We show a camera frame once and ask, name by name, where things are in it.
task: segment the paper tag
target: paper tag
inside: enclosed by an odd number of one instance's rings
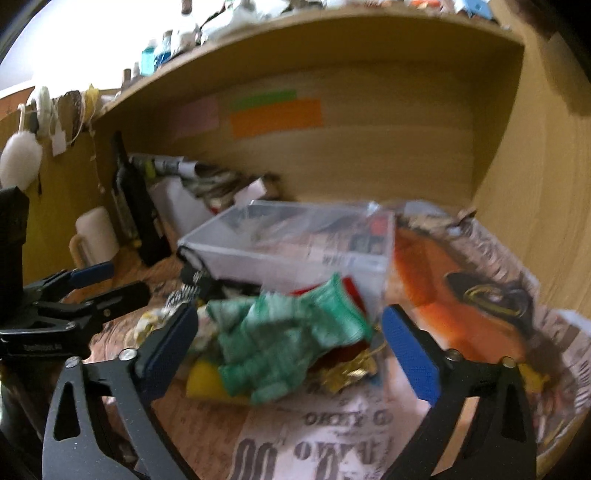
[[[56,157],[66,151],[66,132],[56,128],[56,133],[51,136],[51,151]]]

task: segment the bottle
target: bottle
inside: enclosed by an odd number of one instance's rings
[[[139,257],[151,267],[171,255],[170,246],[144,177],[129,162],[121,132],[114,133],[111,143],[118,166],[113,178],[113,198],[121,225],[134,240]]]
[[[139,73],[144,77],[149,77],[154,73],[154,50],[156,50],[157,45],[156,39],[152,38],[148,42],[148,46],[142,51]]]
[[[154,50],[154,71],[170,58],[170,39],[173,36],[172,30],[167,30],[162,35],[162,43]]]

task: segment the green glove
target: green glove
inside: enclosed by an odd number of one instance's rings
[[[224,387],[230,395],[251,392],[253,404],[294,391],[328,351],[372,337],[338,274],[300,297],[211,301],[207,312],[220,329]]]

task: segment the orange sticky note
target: orange sticky note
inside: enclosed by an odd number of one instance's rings
[[[303,99],[273,103],[230,115],[234,138],[270,132],[322,127],[320,100]]]

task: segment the metal screw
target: metal screw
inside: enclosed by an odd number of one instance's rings
[[[464,360],[464,357],[460,352],[458,352],[455,348],[450,348],[445,352],[445,358],[447,358],[450,362],[461,362]]]
[[[507,368],[515,368],[517,366],[517,362],[513,360],[510,356],[504,356],[501,360],[503,367]]]
[[[66,360],[66,368],[72,368],[76,365],[80,364],[80,357],[79,356],[71,356],[68,360]]]
[[[121,350],[119,352],[119,360],[122,360],[124,362],[128,360],[133,360],[137,356],[138,351],[135,348],[126,348],[125,350]]]

